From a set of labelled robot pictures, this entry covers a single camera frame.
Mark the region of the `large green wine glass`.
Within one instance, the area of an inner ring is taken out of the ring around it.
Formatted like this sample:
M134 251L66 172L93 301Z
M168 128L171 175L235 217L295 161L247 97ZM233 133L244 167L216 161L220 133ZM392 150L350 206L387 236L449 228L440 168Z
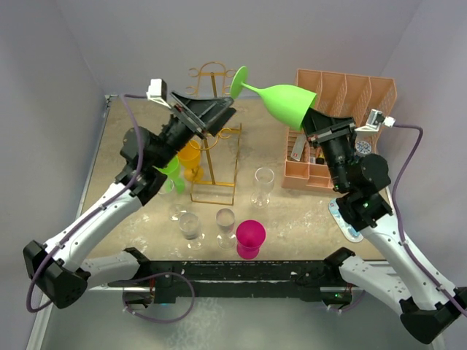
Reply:
M269 114L282 124L299 131L308 109L315 103L317 94L295 85L273 85L259 88L247 84L249 70L241 66L235 73L230 86L230 96L239 97L243 89L256 93L269 112Z

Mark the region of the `small green wine glass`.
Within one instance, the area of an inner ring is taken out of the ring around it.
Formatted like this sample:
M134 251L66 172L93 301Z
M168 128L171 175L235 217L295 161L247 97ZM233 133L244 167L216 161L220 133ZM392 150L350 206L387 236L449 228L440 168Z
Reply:
M180 176L181 165L179 158L175 156L172 160L169 161L168 165L164 168L157 168L162 174L167 175L168 179L164 182L164 185L159 191L159 194L166 194L169 191L168 183L169 180L172 180L174 183L174 189L177 194L183 194L185 191L185 181Z

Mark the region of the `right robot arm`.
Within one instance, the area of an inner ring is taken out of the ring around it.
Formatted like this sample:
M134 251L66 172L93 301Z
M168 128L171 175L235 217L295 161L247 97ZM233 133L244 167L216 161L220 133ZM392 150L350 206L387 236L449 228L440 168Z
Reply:
M309 108L301 122L308 142L323 151L341 218L383 255L396 275L374 270L346 249L324 269L332 285L345 281L363 288L390 307L419 342L432 343L459 316L466 315L466 288L456 287L417 248L403 228L395 201L380 194L391 181L386 159L370 153L356 155L361 131L351 117L329 117Z

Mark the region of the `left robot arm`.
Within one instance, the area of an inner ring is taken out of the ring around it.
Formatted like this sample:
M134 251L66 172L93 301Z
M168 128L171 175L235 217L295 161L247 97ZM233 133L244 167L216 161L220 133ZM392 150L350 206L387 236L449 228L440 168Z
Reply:
M194 136L216 135L236 112L231 97L191 98L176 92L171 97L175 103L167 107L170 118L159 134L131 121L120 150L126 164L99 200L43 244L33 240L24 247L29 312L42 310L31 304L34 288L59 309L75 303L96 276L85 265L93 248L158 194L168 179L162 169Z

